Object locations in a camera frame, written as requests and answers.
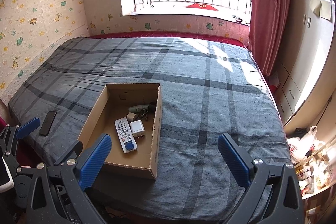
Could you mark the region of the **white usb charger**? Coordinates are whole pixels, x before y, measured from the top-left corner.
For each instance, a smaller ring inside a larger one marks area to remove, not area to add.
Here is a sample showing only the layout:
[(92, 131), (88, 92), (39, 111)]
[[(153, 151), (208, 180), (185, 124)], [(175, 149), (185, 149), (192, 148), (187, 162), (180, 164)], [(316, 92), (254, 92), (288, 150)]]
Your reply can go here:
[(129, 125), (134, 138), (143, 137), (143, 135), (145, 135), (145, 128), (141, 120), (130, 122)]

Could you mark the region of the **white plastic bag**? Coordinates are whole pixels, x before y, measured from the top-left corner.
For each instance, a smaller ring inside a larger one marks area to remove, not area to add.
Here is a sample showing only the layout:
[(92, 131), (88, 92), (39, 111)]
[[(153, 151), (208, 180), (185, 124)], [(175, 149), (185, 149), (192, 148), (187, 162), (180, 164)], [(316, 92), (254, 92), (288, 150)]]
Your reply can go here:
[(290, 158), (293, 164), (307, 158), (307, 153), (318, 151), (326, 143), (317, 139), (318, 128), (317, 126), (311, 126), (309, 131), (302, 137), (295, 137), (287, 139), (290, 149)]

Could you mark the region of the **black smartphone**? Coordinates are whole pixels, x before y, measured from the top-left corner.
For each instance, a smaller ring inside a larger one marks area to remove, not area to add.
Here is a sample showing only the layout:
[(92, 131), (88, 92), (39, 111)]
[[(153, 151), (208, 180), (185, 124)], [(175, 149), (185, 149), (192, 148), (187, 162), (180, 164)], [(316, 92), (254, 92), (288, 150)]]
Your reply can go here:
[(50, 132), (51, 126), (56, 117), (57, 111), (49, 111), (42, 123), (41, 129), (39, 131), (40, 136), (47, 136)]

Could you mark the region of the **white remote control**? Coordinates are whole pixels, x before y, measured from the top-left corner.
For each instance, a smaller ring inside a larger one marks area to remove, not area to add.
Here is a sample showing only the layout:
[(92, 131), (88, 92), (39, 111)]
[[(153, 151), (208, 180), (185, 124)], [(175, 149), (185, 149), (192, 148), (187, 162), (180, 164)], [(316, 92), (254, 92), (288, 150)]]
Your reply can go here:
[(115, 127), (116, 127), (116, 132), (117, 132), (118, 139), (120, 141), (123, 152), (124, 153), (132, 152), (132, 151), (127, 151), (125, 149), (125, 143), (128, 142), (128, 141), (133, 142), (133, 144), (134, 144), (134, 150), (133, 151), (137, 150), (138, 146), (137, 146), (137, 143), (135, 142), (135, 139), (132, 135), (130, 125), (127, 121), (127, 118), (124, 117), (124, 118), (115, 120), (114, 124), (115, 124)]

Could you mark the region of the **black key bunch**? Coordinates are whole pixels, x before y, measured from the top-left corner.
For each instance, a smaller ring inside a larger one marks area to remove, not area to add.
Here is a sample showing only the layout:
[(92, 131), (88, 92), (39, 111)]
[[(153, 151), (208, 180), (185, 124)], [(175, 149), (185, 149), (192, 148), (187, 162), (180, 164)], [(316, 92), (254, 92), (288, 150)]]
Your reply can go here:
[(143, 111), (143, 112), (139, 115), (139, 119), (144, 119), (144, 120), (148, 121), (148, 111)]

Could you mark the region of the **green handheld mini fan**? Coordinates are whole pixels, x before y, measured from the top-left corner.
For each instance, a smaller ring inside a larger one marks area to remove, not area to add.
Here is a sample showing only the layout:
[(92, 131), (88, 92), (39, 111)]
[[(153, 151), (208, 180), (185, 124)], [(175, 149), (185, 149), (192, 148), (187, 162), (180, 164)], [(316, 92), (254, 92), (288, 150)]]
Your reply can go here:
[(156, 104), (154, 104), (154, 103), (137, 105), (137, 106), (132, 106), (132, 107), (128, 108), (128, 111), (130, 113), (141, 113), (143, 111), (153, 113), (153, 112), (155, 112), (155, 110), (156, 110)]

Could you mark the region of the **blue round key fob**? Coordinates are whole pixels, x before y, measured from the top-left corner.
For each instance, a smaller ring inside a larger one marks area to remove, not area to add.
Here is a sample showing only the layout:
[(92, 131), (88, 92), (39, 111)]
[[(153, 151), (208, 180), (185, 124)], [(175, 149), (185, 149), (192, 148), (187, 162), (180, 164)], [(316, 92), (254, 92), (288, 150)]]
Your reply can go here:
[(134, 144), (132, 141), (128, 141), (125, 143), (125, 149), (127, 151), (133, 151), (134, 150)]

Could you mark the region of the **white wardrobe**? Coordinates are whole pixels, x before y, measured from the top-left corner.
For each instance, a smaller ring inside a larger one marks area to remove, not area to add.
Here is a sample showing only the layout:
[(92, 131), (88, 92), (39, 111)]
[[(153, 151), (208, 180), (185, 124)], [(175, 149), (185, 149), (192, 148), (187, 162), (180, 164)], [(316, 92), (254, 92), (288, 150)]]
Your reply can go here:
[(277, 67), (276, 102), (283, 124), (306, 102), (322, 72), (334, 20), (334, 0), (290, 0)]

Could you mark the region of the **beige plug adapter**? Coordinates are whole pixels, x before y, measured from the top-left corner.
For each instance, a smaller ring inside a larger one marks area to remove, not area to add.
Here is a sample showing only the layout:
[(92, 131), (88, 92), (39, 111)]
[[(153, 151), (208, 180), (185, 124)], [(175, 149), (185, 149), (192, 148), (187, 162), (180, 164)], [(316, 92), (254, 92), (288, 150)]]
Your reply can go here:
[(138, 118), (138, 114), (137, 113), (131, 113), (131, 112), (129, 112), (127, 114), (126, 118), (127, 118), (128, 122), (133, 122), (133, 121), (135, 121)]

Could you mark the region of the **brown cardboard box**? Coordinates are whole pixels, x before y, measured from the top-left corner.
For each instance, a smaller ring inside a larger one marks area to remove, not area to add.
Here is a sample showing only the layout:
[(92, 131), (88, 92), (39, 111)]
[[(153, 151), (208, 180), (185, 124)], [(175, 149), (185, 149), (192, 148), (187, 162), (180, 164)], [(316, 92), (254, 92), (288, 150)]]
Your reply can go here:
[(84, 148), (108, 134), (107, 170), (155, 180), (158, 169), (162, 96), (159, 83), (107, 84), (78, 137)]

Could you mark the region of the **red curtain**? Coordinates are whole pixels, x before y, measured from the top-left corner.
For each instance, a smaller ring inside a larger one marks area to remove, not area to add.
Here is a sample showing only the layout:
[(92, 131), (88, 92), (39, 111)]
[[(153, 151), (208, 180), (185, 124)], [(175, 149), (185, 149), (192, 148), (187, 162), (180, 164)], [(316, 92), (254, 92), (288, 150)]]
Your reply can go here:
[(249, 49), (263, 76), (272, 74), (290, 0), (252, 0)]

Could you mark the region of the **cluttered wooden shelf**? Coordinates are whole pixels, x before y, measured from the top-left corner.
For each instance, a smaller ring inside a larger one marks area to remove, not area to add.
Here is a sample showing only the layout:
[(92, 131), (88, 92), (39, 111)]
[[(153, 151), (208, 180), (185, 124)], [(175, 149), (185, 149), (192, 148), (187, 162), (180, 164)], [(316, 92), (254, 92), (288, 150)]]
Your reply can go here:
[(289, 138), (302, 138), (311, 126), (317, 126), (316, 137), (326, 144), (294, 164), (303, 200), (303, 220), (335, 223), (335, 96), (330, 97), (311, 125), (295, 129)]

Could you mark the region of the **grey plaid bed sheet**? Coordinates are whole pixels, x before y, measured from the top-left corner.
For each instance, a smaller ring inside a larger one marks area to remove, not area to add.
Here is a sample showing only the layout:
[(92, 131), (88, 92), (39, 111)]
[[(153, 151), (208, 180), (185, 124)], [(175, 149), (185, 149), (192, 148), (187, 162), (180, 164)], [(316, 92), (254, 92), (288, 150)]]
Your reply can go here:
[(218, 151), (229, 133), (252, 157), (283, 165), (289, 147), (278, 110), (245, 48), (183, 38), (75, 38), (59, 46), (10, 99), (18, 123), (56, 117), (48, 136), (27, 141), (48, 164), (78, 138), (106, 84), (158, 83), (162, 123), (158, 177), (103, 170), (90, 197), (100, 204), (171, 223), (220, 223), (240, 188)]

